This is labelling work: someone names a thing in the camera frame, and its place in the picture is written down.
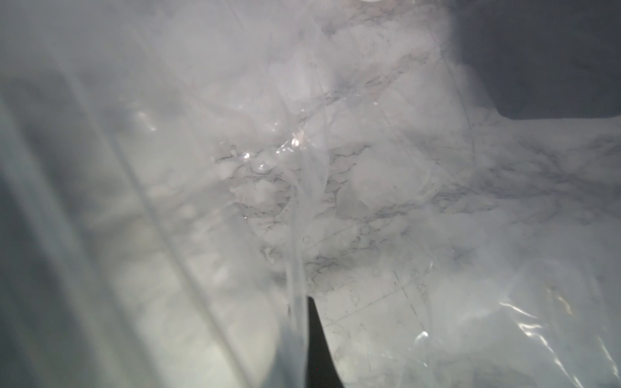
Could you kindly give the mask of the black shirt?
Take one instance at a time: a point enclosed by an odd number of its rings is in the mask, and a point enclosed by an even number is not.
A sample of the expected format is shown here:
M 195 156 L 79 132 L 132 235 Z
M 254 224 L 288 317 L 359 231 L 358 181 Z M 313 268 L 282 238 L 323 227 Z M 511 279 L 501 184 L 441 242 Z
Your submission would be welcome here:
M 620 113 L 618 1 L 457 1 L 456 35 L 501 116 Z

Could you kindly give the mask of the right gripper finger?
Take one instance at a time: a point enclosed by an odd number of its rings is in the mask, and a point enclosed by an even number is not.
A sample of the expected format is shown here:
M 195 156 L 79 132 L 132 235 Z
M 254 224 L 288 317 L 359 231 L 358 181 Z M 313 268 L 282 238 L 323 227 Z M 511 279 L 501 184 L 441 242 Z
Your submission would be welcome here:
M 306 388 L 344 388 L 334 365 L 320 315 L 312 297 L 307 298 L 309 345 Z

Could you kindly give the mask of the clear vacuum bag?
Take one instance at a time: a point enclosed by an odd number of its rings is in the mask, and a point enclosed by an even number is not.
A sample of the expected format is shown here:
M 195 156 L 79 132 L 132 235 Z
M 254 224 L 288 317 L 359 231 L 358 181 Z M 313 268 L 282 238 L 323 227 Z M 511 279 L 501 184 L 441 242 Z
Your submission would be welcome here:
M 617 387 L 620 113 L 501 116 L 457 1 L 4 1 L 1 384 Z

